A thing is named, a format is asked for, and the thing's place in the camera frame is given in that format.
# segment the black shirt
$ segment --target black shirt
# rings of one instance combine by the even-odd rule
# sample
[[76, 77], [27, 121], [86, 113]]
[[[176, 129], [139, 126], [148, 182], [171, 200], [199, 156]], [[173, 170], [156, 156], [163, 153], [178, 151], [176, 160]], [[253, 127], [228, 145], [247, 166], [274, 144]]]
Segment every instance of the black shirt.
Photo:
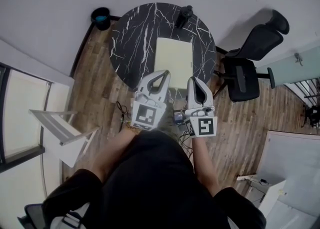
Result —
[[233, 188], [212, 197], [179, 144], [160, 131], [136, 136], [103, 184], [92, 172], [78, 170], [44, 201], [46, 223], [87, 202], [82, 220], [87, 229], [134, 225], [228, 229], [228, 217], [240, 229], [266, 226], [262, 213]]

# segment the chair armrest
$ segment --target chair armrest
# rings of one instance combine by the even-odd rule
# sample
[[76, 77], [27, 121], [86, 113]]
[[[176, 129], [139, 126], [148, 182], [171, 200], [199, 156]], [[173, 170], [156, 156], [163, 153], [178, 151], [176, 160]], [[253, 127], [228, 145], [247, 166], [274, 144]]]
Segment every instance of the chair armrest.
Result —
[[246, 78], [245, 78], [244, 70], [242, 66], [236, 66], [235, 70], [236, 70], [236, 82], [239, 85], [239, 89], [242, 93], [246, 93], [247, 89], [246, 89]]
[[268, 70], [268, 73], [269, 73], [271, 89], [274, 89], [276, 87], [274, 73], [272, 72], [272, 69], [270, 67], [268, 67], [267, 70]]

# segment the black object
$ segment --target black object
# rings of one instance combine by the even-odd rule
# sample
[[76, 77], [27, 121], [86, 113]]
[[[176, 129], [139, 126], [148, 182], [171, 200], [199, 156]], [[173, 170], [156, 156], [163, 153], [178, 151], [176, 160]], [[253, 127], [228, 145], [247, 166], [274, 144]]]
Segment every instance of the black object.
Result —
[[218, 46], [215, 46], [215, 50], [216, 52], [222, 54], [222, 55], [225, 55], [228, 53], [228, 51], [226, 51], [225, 49], [221, 48], [221, 47], [218, 47]]
[[192, 6], [188, 5], [186, 7], [182, 7], [180, 9], [179, 15], [175, 21], [175, 27], [182, 29], [186, 22], [188, 22], [189, 18], [194, 14], [192, 10]]
[[272, 10], [272, 17], [269, 22], [265, 23], [267, 26], [271, 26], [276, 29], [278, 32], [282, 33], [283, 35], [287, 35], [290, 30], [288, 20], [280, 14], [276, 10]]
[[25, 216], [18, 217], [20, 224], [25, 229], [44, 229], [46, 223], [42, 211], [42, 203], [29, 204], [24, 207]]
[[31, 160], [34, 157], [42, 155], [45, 152], [45, 148], [42, 145], [37, 145], [22, 152], [13, 154], [10, 157], [5, 158], [5, 162], [0, 164], [0, 173], [10, 170], [11, 168], [18, 166]]
[[91, 13], [91, 22], [95, 24], [100, 31], [107, 30], [110, 25], [110, 10], [106, 7], [99, 7]]
[[320, 123], [320, 105], [313, 105], [310, 108], [304, 106], [304, 109], [304, 122], [301, 128], [306, 125], [308, 118], [310, 120], [310, 126], [317, 127], [318, 123]]
[[257, 73], [255, 64], [272, 49], [280, 45], [284, 38], [280, 33], [289, 32], [289, 23], [278, 11], [272, 11], [272, 18], [266, 24], [258, 24], [250, 32], [241, 48], [230, 50], [221, 60], [225, 73], [213, 73], [224, 79], [223, 84], [213, 95], [215, 98], [226, 86], [233, 102], [248, 101], [260, 96], [258, 78], [269, 79], [271, 88], [276, 87], [271, 68], [268, 73]]
[[283, 41], [283, 36], [274, 28], [258, 24], [252, 29], [242, 47], [230, 50], [225, 57], [259, 61]]
[[230, 228], [227, 217], [239, 228], [266, 227], [261, 211], [235, 189], [225, 188], [212, 197], [177, 141], [158, 130], [134, 137], [109, 175], [102, 183], [91, 171], [77, 170], [44, 201], [47, 226], [90, 201], [83, 219], [87, 229], [119, 222], [122, 228], [145, 228], [150, 221], [161, 228], [197, 226], [201, 221], [224, 229]]
[[116, 106], [118, 107], [118, 109], [121, 112], [121, 124], [120, 124], [120, 128], [119, 128], [119, 132], [122, 130], [122, 126], [125, 122], [125, 115], [130, 119], [131, 116], [128, 113], [128, 108], [125, 105], [121, 105], [119, 101], [116, 102]]
[[184, 115], [181, 110], [173, 110], [173, 121], [178, 126], [185, 124]]
[[111, 21], [119, 21], [120, 18], [121, 18], [121, 17], [120, 17], [120, 16], [117, 16], [117, 15], [111, 15], [111, 16], [110, 16], [110, 20], [111, 20]]

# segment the black sleeve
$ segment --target black sleeve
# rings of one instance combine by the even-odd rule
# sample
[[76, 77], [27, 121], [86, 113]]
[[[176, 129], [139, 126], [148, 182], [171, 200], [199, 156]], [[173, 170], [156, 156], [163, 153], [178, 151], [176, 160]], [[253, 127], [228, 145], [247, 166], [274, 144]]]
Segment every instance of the black sleeve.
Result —
[[239, 227], [265, 229], [266, 218], [251, 201], [240, 195], [232, 187], [218, 192], [213, 200], [224, 210], [226, 215]]
[[63, 217], [96, 197], [102, 188], [100, 179], [86, 169], [77, 170], [73, 176], [55, 189], [43, 202], [45, 223], [50, 225], [55, 217]]

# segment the black chair back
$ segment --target black chair back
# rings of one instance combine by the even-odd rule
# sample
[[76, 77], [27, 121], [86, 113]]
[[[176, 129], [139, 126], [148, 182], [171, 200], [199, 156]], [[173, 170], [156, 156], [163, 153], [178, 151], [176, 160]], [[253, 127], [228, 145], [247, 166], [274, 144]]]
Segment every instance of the black chair back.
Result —
[[25, 216], [18, 217], [25, 229], [47, 229], [42, 211], [42, 204], [29, 204], [24, 207]]
[[283, 36], [273, 27], [258, 24], [252, 29], [242, 47], [229, 51], [225, 57], [259, 61], [283, 41]]
[[274, 9], [272, 10], [272, 17], [269, 22], [266, 23], [266, 25], [273, 27], [283, 35], [287, 35], [290, 30], [288, 20], [281, 13]]

